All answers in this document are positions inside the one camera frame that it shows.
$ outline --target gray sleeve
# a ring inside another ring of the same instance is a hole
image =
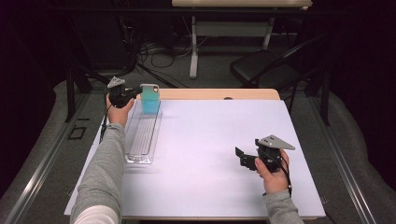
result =
[[[287,189],[264,196],[271,224],[304,223]]]
[[[124,138],[124,128],[120,124],[107,125],[103,141],[96,149],[78,186],[70,223],[74,223],[85,209],[95,205],[110,207],[120,220]]]

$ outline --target dark background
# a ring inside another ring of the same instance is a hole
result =
[[[170,0],[130,2],[135,4],[131,7],[171,6]],[[1,94],[0,194],[3,195],[50,115],[55,100],[53,87],[65,80],[74,60],[92,69],[133,69],[138,42],[150,38],[171,48],[177,38],[171,29],[174,27],[177,33],[179,21],[166,16],[132,17],[129,22],[139,32],[134,34],[133,41],[122,46],[120,39],[131,31],[116,27],[120,24],[115,17],[108,17],[111,20],[108,23],[97,22],[93,30],[81,36],[87,24],[78,23],[78,18],[48,14],[42,9],[47,6],[43,1],[2,1],[1,4],[0,71],[2,86],[6,88]],[[392,2],[317,0],[310,10],[348,12],[347,17],[305,19],[299,36],[304,39],[321,32],[332,35],[332,47],[325,55],[331,72],[331,90],[344,101],[358,122],[370,163],[396,189],[393,165],[396,160],[393,142],[396,136],[396,6]],[[101,28],[117,32],[104,38]],[[90,41],[92,32],[95,35],[91,37],[96,39]],[[97,44],[96,51],[88,52],[86,45],[95,41],[101,44]],[[116,53],[119,58],[97,58],[106,52]]]

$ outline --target transparent plastic container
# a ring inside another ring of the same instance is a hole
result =
[[[125,135],[125,159],[128,163],[150,164],[160,131],[163,112],[161,102],[156,104],[156,113],[144,113],[142,101],[135,101],[134,111]]]

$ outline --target desk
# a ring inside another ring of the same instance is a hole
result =
[[[266,219],[262,179],[239,165],[234,148],[255,155],[254,138],[270,134],[296,147],[288,154],[292,198],[300,216],[325,216],[288,110],[278,100],[276,91],[163,89],[160,95],[163,118],[153,163],[125,164],[122,186],[125,218]],[[238,96],[255,99],[221,100]],[[177,97],[185,100],[174,100]],[[86,165],[98,146],[98,137],[99,132]],[[70,215],[76,197],[75,190],[66,215]]]
[[[310,7],[311,0],[172,0],[174,7]],[[190,78],[197,78],[198,49],[196,37],[198,35],[215,36],[263,36],[262,48],[267,49],[274,26],[274,18],[268,21],[197,21],[192,16],[191,39],[192,54]]]

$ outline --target human arm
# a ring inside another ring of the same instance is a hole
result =
[[[289,157],[283,149],[280,149],[280,155],[283,158],[282,166],[288,171]],[[271,223],[303,223],[298,215],[298,209],[290,197],[288,179],[283,170],[279,169],[271,173],[259,158],[255,160],[255,164],[257,173],[264,180],[266,191],[264,199]]]
[[[103,141],[96,149],[78,186],[78,197],[72,209],[70,223],[84,222],[106,214],[112,220],[116,217],[116,223],[120,220],[124,127],[134,101],[130,101],[123,108],[116,108],[111,106],[107,97],[106,104],[109,124]]]

